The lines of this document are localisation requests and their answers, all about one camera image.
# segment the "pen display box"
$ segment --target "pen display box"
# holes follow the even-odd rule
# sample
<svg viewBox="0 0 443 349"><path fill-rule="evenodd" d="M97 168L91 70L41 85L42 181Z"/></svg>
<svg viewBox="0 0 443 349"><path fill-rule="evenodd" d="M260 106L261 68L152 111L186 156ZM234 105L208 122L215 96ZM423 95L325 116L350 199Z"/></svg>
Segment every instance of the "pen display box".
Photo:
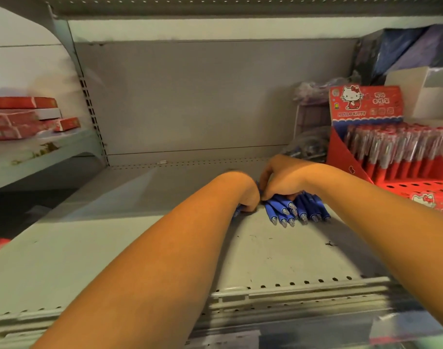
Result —
<svg viewBox="0 0 443 349"><path fill-rule="evenodd" d="M349 125L399 124L403 101L399 87L358 85L330 89L331 134L327 164L418 203L443 211L443 157L433 160L426 178L384 178L375 182L344 143Z"/></svg>

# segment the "forearm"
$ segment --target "forearm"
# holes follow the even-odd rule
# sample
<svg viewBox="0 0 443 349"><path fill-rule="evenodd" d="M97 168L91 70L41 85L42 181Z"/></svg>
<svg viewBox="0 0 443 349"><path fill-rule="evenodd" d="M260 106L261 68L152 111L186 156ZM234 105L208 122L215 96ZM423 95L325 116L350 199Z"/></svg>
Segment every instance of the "forearm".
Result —
<svg viewBox="0 0 443 349"><path fill-rule="evenodd" d="M330 166L314 166L319 195L443 323L443 213Z"/></svg>
<svg viewBox="0 0 443 349"><path fill-rule="evenodd" d="M246 178L218 176L162 217L90 283L35 348L182 346L207 299Z"/></svg>

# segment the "hello kitty illustration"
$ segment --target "hello kitty illustration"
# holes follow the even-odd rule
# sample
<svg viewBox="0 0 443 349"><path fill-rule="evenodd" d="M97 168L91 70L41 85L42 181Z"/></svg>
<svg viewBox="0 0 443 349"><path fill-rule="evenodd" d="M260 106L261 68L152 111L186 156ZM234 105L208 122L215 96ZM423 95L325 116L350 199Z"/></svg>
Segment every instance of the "hello kitty illustration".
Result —
<svg viewBox="0 0 443 349"><path fill-rule="evenodd" d="M361 107L362 98L364 98L364 94L361 93L359 86L343 87L341 99L348 102L346 109L359 109Z"/></svg>
<svg viewBox="0 0 443 349"><path fill-rule="evenodd" d="M422 196L413 195L412 200L430 208L434 208L436 206L433 193L424 193Z"/></svg>

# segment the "hand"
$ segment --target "hand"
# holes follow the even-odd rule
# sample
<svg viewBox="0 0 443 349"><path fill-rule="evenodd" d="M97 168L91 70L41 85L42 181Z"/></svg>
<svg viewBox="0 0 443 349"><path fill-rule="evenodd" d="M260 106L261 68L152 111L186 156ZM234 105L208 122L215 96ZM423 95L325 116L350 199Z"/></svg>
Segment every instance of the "hand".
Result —
<svg viewBox="0 0 443 349"><path fill-rule="evenodd" d="M260 176L259 188L263 191L262 200L270 199L275 193L293 200L306 188L308 174L323 164L314 163L278 154L270 159Z"/></svg>
<svg viewBox="0 0 443 349"><path fill-rule="evenodd" d="M223 173L219 178L227 179L228 184L238 184L241 190L241 196L238 201L244 207L242 212L253 212L257 208L260 201L259 188L255 181L246 173L238 170L231 170Z"/></svg>

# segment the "plastic bag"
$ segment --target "plastic bag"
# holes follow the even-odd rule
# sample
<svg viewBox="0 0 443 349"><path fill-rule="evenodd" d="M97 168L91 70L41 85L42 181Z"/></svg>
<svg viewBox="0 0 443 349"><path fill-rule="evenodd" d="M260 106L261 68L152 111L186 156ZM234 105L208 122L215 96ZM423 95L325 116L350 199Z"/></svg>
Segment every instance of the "plastic bag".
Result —
<svg viewBox="0 0 443 349"><path fill-rule="evenodd" d="M280 154L325 163L330 141L330 126L314 128L297 135Z"/></svg>
<svg viewBox="0 0 443 349"><path fill-rule="evenodd" d="M299 86L294 89L293 99L299 105L319 105L328 103L328 91L330 87L343 86L348 83L361 83L361 77L356 71L350 77L334 78L327 83L320 84L315 82L300 82Z"/></svg>

